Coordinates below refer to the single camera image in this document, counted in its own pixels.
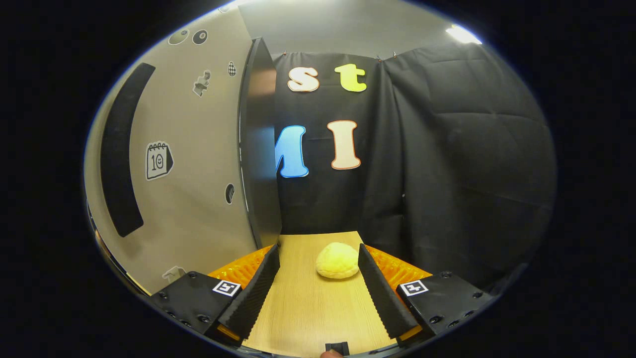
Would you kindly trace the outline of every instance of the calendar sticker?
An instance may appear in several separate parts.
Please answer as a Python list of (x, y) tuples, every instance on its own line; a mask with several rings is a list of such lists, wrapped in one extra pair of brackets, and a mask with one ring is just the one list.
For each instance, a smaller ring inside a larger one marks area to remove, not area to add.
[(146, 180), (154, 180), (166, 176), (172, 170), (174, 161), (168, 143), (156, 141), (148, 144), (146, 149)]

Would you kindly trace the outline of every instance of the orange wedge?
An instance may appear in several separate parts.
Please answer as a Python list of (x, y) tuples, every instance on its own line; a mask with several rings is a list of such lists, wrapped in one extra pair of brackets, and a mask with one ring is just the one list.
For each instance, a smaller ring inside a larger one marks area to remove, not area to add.
[(424, 271), (423, 269), (419, 269), (395, 256), (387, 254), (386, 252), (380, 251), (369, 245), (365, 245), (365, 247), (369, 251), (369, 254), (371, 254), (371, 257), (378, 265), (378, 268), (380, 268), (385, 280), (387, 280), (389, 286), (396, 295), (398, 294), (397, 288), (400, 283), (411, 282), (432, 276), (432, 274)]
[(219, 280), (240, 283), (240, 286), (245, 289), (250, 280), (252, 280), (252, 277), (254, 277), (258, 266), (263, 262), (265, 254), (267, 254), (272, 247), (273, 245), (263, 247), (258, 251), (245, 255), (209, 273), (208, 276), (218, 278)]

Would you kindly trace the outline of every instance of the wooden table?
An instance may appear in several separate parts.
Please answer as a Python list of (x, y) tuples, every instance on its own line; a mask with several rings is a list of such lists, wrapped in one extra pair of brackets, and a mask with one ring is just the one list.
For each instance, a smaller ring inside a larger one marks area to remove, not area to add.
[(335, 241), (358, 250), (362, 239), (355, 231), (280, 236), (280, 269), (244, 346), (319, 357), (325, 343), (346, 341), (350, 354), (395, 343), (382, 325), (360, 272), (343, 280), (316, 272), (318, 253)]

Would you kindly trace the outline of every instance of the blue letter m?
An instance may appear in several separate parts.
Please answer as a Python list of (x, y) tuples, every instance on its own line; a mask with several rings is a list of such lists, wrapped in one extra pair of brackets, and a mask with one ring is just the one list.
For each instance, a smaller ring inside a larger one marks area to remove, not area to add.
[(284, 178), (298, 178), (309, 174), (309, 169), (303, 163), (303, 134), (305, 127), (290, 125), (280, 132), (276, 141), (275, 157), (276, 171), (283, 161), (280, 175)]

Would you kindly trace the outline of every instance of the black curtain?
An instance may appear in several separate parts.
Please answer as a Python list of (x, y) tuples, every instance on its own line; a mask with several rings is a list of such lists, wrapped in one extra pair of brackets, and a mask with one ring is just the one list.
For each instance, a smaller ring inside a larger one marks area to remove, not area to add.
[[(303, 125), (304, 178), (278, 176), (284, 234), (358, 230), (363, 241), (426, 271), (478, 287), (505, 279), (541, 241), (556, 163), (550, 130), (527, 86), (475, 44), (418, 48), (382, 62), (287, 54), (278, 71), (275, 135)], [(334, 68), (366, 71), (364, 92)], [(321, 86), (292, 92), (289, 70), (313, 67)], [(360, 167), (331, 168), (327, 123), (353, 120)]]

